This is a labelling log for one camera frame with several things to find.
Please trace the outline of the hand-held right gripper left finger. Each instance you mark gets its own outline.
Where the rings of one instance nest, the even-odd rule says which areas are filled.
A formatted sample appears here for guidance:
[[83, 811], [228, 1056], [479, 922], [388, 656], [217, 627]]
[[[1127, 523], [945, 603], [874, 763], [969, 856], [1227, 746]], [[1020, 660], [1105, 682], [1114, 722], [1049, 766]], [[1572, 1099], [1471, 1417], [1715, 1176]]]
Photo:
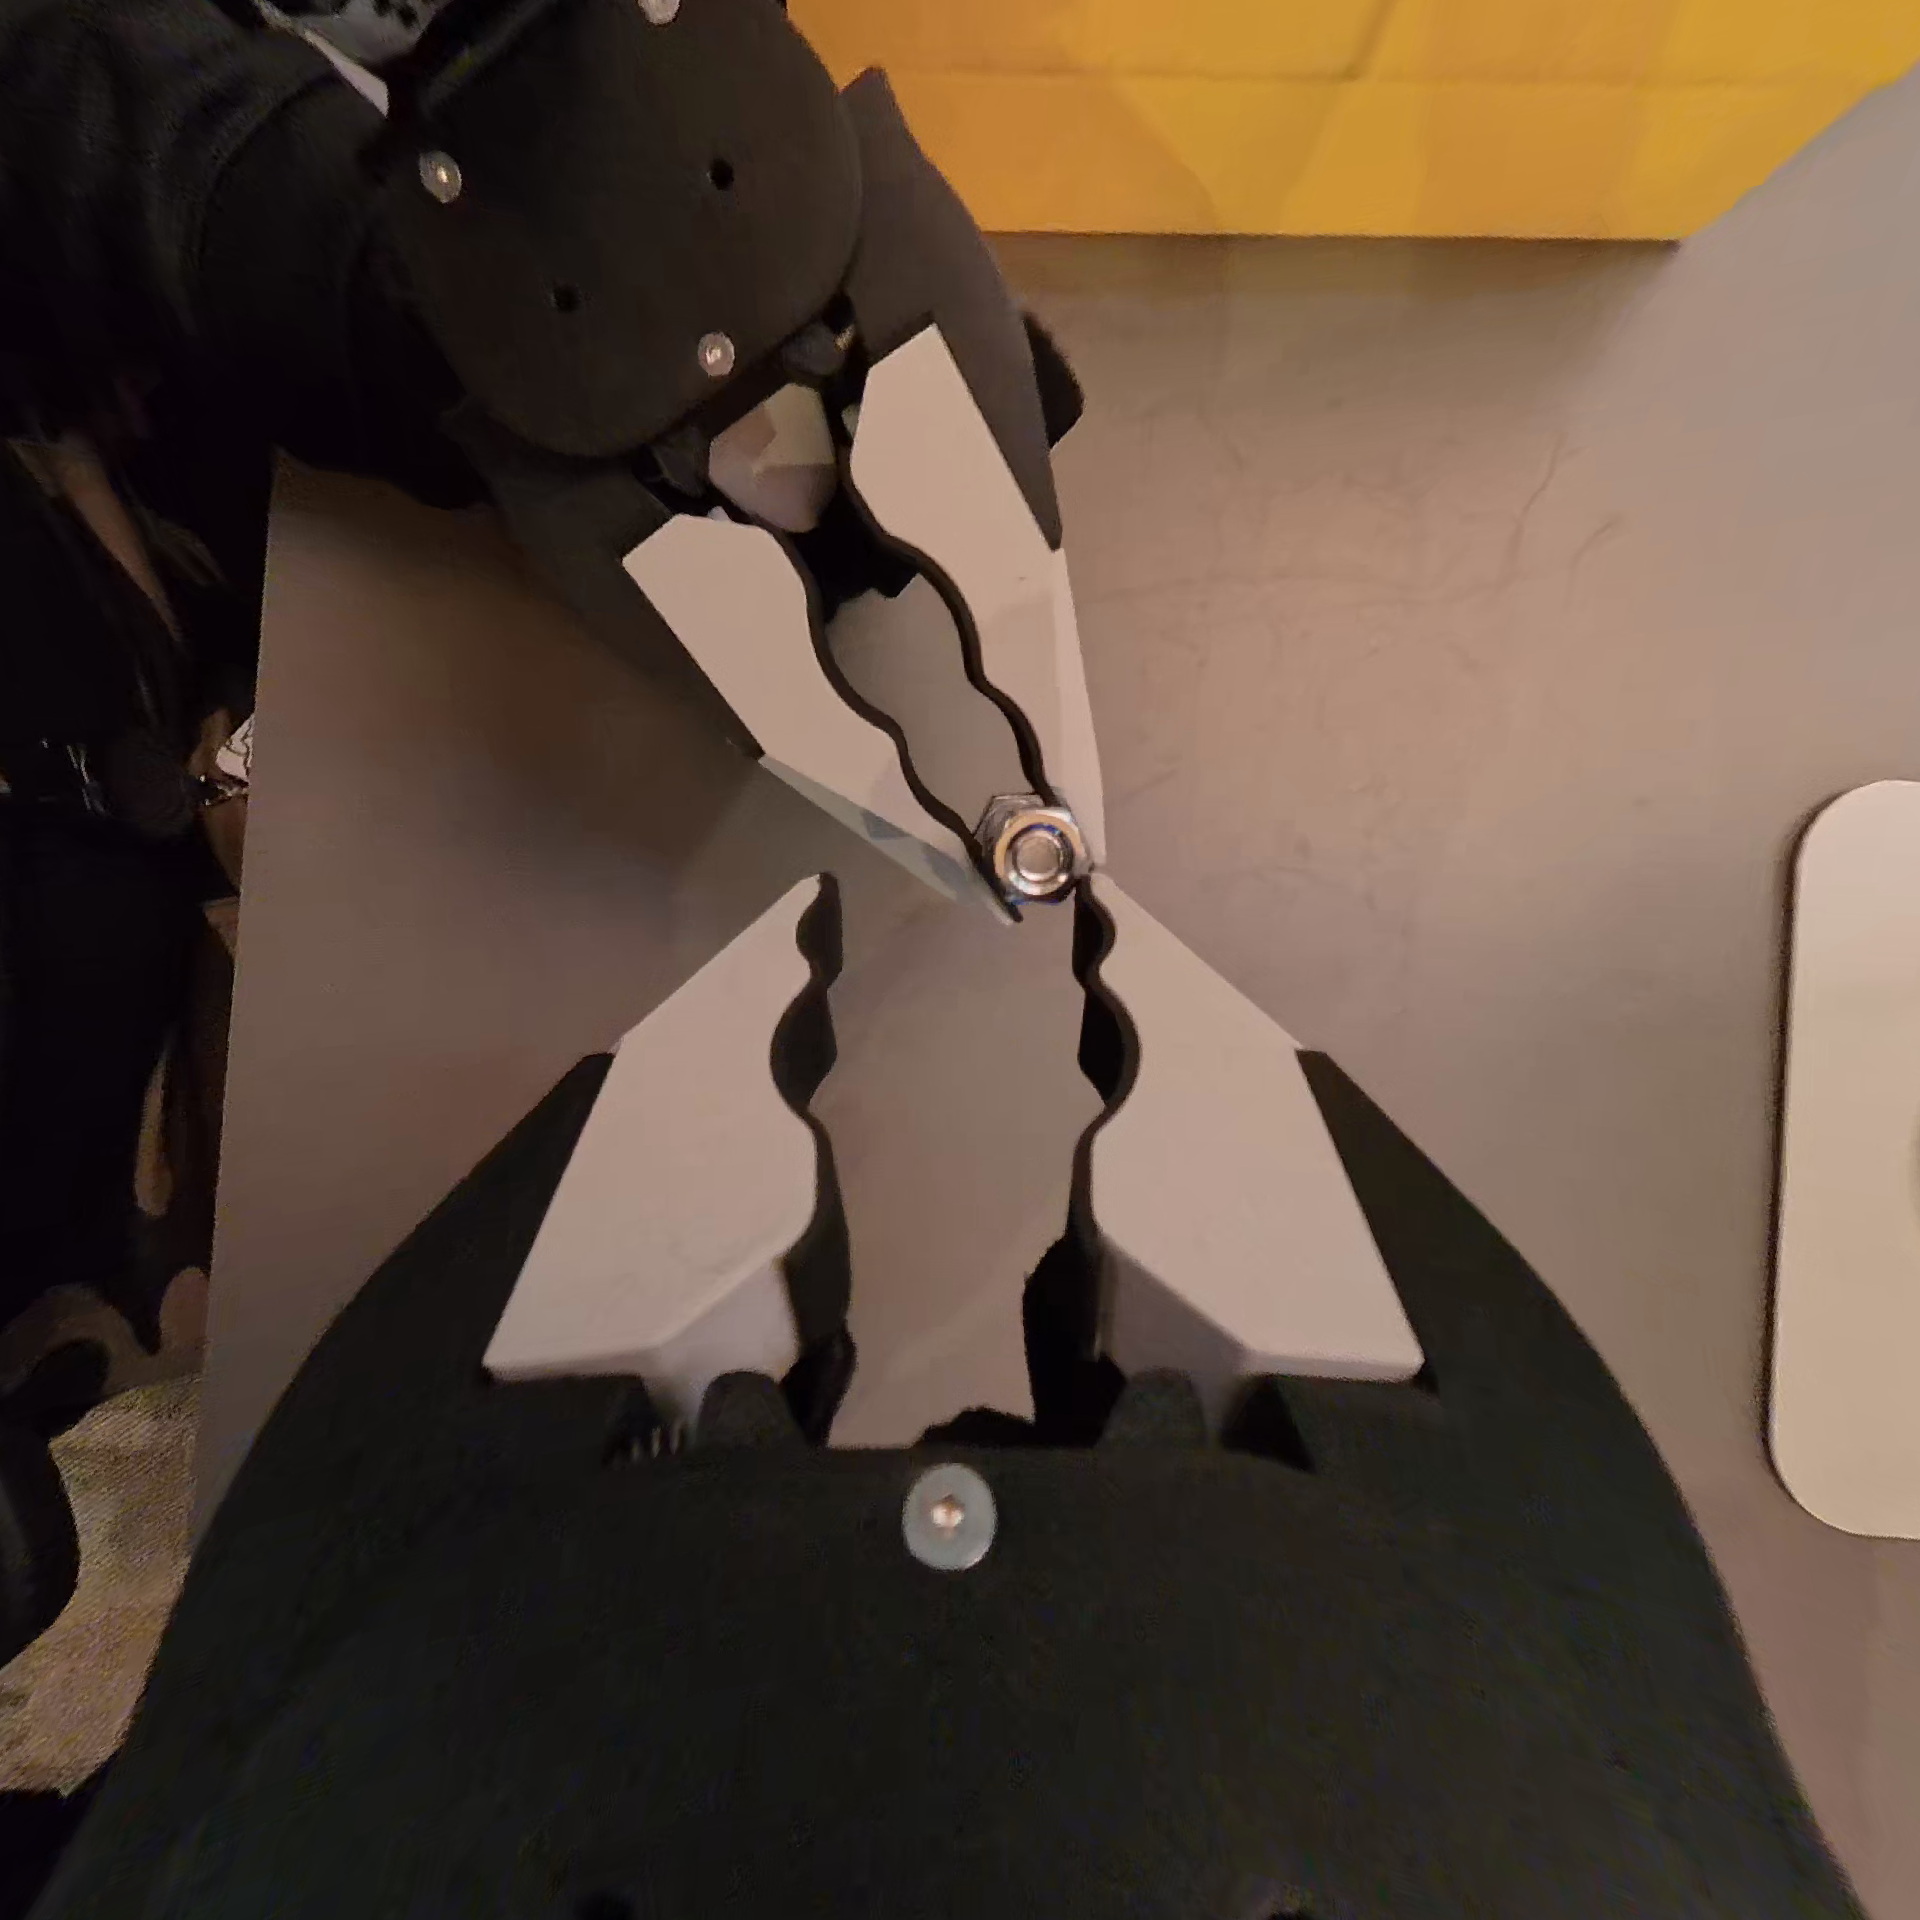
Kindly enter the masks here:
[[855, 1371], [825, 1124], [843, 968], [834, 876], [796, 882], [612, 1050], [488, 1344], [502, 1383], [641, 1380], [667, 1428], [731, 1375], [822, 1444]]

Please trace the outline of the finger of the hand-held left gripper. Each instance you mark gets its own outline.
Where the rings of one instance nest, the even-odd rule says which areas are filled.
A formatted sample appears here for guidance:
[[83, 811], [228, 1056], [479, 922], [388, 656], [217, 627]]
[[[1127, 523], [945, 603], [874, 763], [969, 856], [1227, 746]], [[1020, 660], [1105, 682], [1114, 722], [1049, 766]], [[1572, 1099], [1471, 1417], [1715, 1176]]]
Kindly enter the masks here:
[[1020, 923], [972, 831], [922, 780], [898, 722], [849, 683], [784, 538], [676, 515], [624, 570], [750, 731], [764, 771], [934, 891]]
[[922, 322], [867, 366], [839, 489], [888, 610], [849, 683], [986, 874], [1096, 874], [1106, 802], [1031, 350]]

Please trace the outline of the yellow plastic bin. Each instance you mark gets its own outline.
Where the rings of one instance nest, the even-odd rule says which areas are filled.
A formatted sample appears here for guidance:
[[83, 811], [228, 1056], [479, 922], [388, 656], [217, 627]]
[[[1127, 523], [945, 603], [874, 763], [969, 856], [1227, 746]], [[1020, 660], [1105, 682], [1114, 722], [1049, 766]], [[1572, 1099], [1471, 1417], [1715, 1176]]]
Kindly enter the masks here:
[[990, 234], [1674, 242], [1918, 59], [1915, 2], [799, 2]]

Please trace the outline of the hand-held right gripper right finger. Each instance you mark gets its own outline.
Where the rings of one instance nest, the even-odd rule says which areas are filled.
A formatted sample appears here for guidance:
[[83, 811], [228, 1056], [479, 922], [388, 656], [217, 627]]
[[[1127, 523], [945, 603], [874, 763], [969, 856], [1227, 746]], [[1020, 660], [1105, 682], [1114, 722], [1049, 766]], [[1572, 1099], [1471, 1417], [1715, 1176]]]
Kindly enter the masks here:
[[1035, 1425], [1090, 1444], [1182, 1376], [1210, 1435], [1280, 1379], [1401, 1385], [1422, 1344], [1290, 1032], [1114, 878], [1073, 900], [1074, 1063], [1096, 1114], [1025, 1286]]

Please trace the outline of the person's left hand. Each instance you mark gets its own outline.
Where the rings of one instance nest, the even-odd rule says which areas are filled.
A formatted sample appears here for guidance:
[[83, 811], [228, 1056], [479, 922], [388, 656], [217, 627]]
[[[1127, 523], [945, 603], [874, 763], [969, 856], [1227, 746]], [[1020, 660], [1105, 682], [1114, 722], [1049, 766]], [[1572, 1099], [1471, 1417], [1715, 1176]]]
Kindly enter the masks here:
[[299, 463], [465, 511], [459, 385], [385, 231], [379, 115], [228, 4], [6, 4], [8, 406], [183, 376]]

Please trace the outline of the white stand with clear arms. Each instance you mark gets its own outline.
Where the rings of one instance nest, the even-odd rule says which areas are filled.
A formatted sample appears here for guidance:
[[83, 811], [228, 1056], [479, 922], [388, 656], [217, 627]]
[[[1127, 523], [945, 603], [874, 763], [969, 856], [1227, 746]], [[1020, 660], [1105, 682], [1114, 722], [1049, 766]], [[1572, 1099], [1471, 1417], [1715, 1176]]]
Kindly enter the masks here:
[[1918, 1539], [1918, 783], [1793, 856], [1768, 1451], [1826, 1528]]

